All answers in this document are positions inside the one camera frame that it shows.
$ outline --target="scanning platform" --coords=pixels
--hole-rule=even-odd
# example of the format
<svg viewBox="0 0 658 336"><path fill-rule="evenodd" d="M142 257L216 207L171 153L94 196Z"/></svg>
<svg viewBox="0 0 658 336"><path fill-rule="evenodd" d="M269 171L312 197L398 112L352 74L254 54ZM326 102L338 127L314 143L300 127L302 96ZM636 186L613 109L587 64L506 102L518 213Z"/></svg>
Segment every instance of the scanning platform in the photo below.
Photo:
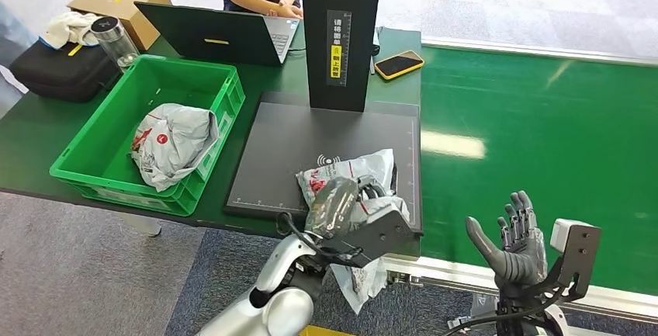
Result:
<svg viewBox="0 0 658 336"><path fill-rule="evenodd" d="M414 105L369 102L357 113L311 108L300 95L265 93L224 210L272 219L288 212L303 220L308 207L297 172L392 148L392 189L407 203L411 230L422 234L418 121Z"/></svg>

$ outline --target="white plastic bag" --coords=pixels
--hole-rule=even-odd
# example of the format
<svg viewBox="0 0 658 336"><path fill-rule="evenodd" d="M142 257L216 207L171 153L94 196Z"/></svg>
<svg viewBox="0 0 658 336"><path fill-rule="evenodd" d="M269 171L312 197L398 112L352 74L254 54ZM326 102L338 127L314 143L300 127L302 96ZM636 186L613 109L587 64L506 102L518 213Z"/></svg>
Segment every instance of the white plastic bag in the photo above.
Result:
<svg viewBox="0 0 658 336"><path fill-rule="evenodd" d="M346 177L358 178L372 175L388 192L390 192L391 180L393 178L394 166L393 150L385 149L374 154L364 155L354 160L341 161L325 165L324 167L301 171L297 173L297 181L302 189L306 203L311 206L315 195L332 178ZM394 203L400 214L409 221L407 204L397 196L384 196L376 199L366 199L353 208L350 222L353 226L365 222L369 215L365 210L374 213L385 205ZM306 227L312 228L312 216L307 217ZM386 287L386 270L381 259L374 260L363 268L349 268L342 265L331 265L331 271L341 287L343 296L350 304L356 314L361 311L363 304L370 298L374 298Z"/></svg>
<svg viewBox="0 0 658 336"><path fill-rule="evenodd" d="M324 167L301 171L297 173L296 177L304 200L310 206L315 199L315 194L324 187L327 181L338 176L356 179L364 175L371 175L384 186L384 189L390 189L394 162L393 149L387 148L353 160L339 161Z"/></svg>
<svg viewBox="0 0 658 336"><path fill-rule="evenodd" d="M147 185L162 192L192 173L219 136L214 113L165 103L137 127L130 156Z"/></svg>

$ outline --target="table leg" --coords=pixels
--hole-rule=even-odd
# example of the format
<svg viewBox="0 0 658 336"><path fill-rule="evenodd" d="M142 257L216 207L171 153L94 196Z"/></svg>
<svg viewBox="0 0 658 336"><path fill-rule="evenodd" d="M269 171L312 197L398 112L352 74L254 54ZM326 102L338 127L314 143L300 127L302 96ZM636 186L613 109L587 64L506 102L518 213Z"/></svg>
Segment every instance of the table leg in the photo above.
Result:
<svg viewBox="0 0 658 336"><path fill-rule="evenodd" d="M160 234L161 226L154 218L118 212L116 215L136 230L148 234L149 237L156 237Z"/></svg>

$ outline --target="towel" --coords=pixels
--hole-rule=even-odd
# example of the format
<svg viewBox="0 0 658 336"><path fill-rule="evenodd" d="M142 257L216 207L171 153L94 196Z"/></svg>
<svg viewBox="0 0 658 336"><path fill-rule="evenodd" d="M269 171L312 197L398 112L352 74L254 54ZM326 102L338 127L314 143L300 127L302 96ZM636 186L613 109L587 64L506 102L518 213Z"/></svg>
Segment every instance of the towel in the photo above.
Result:
<svg viewBox="0 0 658 336"><path fill-rule="evenodd" d="M57 50L67 42L79 43L86 47L96 46L99 41L93 35L91 28L98 18L100 16L91 13L82 15L79 12L65 12L52 18L46 34L41 36L41 39Z"/></svg>

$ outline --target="black laptop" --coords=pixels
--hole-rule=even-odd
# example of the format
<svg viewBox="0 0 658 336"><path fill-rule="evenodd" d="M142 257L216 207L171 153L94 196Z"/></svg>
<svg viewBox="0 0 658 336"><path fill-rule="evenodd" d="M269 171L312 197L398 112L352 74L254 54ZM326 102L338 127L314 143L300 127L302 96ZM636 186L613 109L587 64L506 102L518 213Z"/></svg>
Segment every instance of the black laptop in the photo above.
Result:
<svg viewBox="0 0 658 336"><path fill-rule="evenodd" d="M300 21L243 12L135 2L183 57L279 66Z"/></svg>

